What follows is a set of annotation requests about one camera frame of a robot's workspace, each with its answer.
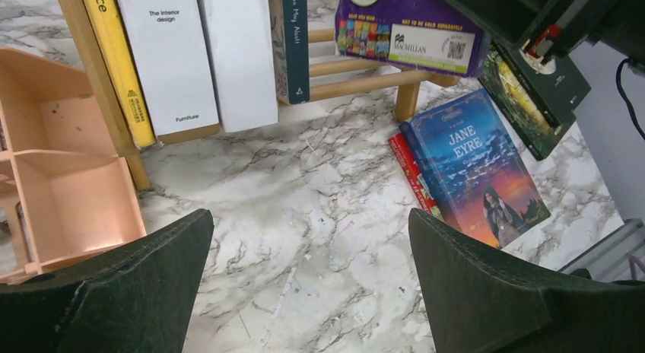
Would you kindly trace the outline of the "floral Little Women book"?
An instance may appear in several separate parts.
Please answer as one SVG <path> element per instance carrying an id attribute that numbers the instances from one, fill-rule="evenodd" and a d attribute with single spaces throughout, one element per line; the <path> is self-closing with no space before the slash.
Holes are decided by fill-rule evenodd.
<path id="1" fill-rule="evenodd" d="M 310 100 L 307 0 L 268 0 L 277 98 Z"/>

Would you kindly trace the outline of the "Afternoon tea coffee cover book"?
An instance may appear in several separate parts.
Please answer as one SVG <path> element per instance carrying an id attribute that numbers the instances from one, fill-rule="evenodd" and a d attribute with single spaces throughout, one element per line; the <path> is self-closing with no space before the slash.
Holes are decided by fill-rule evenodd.
<path id="1" fill-rule="evenodd" d="M 220 124 L 240 132 L 278 121 L 268 0 L 198 0 Z"/>

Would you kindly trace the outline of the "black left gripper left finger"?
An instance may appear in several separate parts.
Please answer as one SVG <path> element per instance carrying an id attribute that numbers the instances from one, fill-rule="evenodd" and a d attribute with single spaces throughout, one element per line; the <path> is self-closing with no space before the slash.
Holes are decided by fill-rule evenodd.
<path id="1" fill-rule="evenodd" d="M 3 352 L 180 352 L 214 231 L 196 210 L 83 262 L 1 286 Z"/>

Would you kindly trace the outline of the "purple 52-Storey Treehouse book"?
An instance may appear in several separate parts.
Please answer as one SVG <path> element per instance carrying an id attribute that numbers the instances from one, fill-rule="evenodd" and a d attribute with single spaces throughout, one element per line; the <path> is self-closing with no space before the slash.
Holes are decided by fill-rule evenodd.
<path id="1" fill-rule="evenodd" d="M 335 45 L 342 56 L 473 78 L 491 36 L 444 0 L 338 0 Z"/>

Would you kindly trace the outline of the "white Furniture Decorate book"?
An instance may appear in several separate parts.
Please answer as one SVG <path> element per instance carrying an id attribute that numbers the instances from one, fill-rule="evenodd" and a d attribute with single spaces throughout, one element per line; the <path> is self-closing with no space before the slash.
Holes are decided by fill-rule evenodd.
<path id="1" fill-rule="evenodd" d="M 217 134 L 214 82 L 197 0 L 117 0 L 154 134 L 176 144 Z"/>

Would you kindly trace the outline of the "blue Jane Eyre book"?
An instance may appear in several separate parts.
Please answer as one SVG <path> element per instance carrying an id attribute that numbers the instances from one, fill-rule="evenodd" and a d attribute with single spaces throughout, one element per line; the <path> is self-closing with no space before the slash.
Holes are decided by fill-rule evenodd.
<path id="1" fill-rule="evenodd" d="M 485 89 L 401 122 L 399 131 L 442 214 L 498 249 L 550 218 Z"/>

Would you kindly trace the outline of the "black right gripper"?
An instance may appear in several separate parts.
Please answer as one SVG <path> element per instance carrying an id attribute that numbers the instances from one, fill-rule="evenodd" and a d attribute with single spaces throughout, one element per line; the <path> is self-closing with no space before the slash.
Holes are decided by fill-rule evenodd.
<path id="1" fill-rule="evenodd" d="M 644 0 L 444 0 L 511 49 L 543 62 L 587 41 L 644 73 Z"/>

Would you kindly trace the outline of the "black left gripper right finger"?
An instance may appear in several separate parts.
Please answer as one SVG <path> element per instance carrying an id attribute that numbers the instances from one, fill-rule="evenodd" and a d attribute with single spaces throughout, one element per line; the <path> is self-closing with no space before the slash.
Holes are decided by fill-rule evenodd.
<path id="1" fill-rule="evenodd" d="M 642 352 L 644 284 L 537 266 L 414 208 L 408 234 L 438 352 Z"/>

